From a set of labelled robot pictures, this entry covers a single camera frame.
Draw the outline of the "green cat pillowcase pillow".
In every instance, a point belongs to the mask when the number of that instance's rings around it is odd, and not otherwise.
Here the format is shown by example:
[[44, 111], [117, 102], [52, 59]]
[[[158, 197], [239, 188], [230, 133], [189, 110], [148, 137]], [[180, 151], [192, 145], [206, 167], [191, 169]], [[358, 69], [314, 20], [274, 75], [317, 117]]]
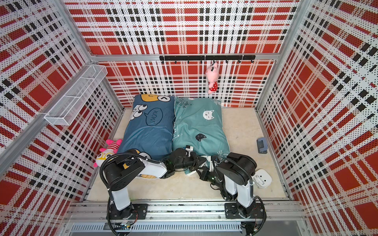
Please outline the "green cat pillowcase pillow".
[[175, 97], [174, 115], [172, 150], [190, 146], [199, 156], [217, 156], [220, 160], [229, 155], [218, 100]]

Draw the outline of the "blue cartoon pillowcase pillow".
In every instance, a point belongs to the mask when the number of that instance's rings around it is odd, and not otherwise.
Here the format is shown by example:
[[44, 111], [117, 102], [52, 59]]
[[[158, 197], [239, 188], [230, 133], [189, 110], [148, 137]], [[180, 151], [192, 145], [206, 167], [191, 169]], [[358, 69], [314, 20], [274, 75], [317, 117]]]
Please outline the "blue cartoon pillowcase pillow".
[[142, 178], [160, 179], [169, 171], [162, 160], [172, 153], [175, 120], [172, 96], [140, 94], [134, 97], [130, 121], [118, 154], [142, 156]]

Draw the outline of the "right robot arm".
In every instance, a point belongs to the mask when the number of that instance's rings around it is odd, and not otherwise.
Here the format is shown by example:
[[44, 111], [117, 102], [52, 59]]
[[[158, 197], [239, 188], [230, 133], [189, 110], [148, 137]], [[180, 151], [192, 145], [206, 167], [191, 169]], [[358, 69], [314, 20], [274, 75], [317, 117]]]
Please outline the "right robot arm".
[[249, 156], [231, 152], [218, 161], [211, 157], [210, 166], [200, 167], [196, 172], [202, 181], [216, 186], [225, 203], [227, 219], [266, 220], [266, 211], [261, 198], [254, 194], [257, 163]]

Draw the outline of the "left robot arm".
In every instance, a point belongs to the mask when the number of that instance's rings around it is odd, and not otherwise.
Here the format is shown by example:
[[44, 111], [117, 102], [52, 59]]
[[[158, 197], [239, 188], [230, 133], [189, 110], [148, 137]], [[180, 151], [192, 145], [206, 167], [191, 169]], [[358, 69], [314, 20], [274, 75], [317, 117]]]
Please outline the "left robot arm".
[[135, 178], [147, 175], [167, 179], [179, 170], [196, 171], [206, 162], [206, 157], [182, 148], [164, 156], [162, 160], [142, 156], [133, 149], [108, 157], [99, 168], [99, 176], [109, 194], [107, 219], [138, 217], [128, 192], [128, 185]]

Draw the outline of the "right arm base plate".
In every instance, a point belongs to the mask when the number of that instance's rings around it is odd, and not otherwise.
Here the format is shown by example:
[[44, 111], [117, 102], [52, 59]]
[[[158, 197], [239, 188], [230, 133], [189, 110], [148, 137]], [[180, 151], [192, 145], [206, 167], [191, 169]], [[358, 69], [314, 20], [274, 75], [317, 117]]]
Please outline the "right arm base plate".
[[226, 219], [263, 219], [266, 216], [261, 203], [252, 203], [249, 207], [244, 207], [238, 202], [225, 203]]

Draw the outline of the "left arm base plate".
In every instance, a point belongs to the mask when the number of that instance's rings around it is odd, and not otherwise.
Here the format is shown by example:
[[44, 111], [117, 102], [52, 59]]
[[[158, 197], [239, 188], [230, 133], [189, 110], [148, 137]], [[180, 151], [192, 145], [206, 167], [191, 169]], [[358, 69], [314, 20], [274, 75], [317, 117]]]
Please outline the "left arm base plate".
[[136, 220], [145, 219], [148, 204], [130, 204], [123, 210], [117, 210], [115, 204], [108, 208], [107, 219], [110, 220]]

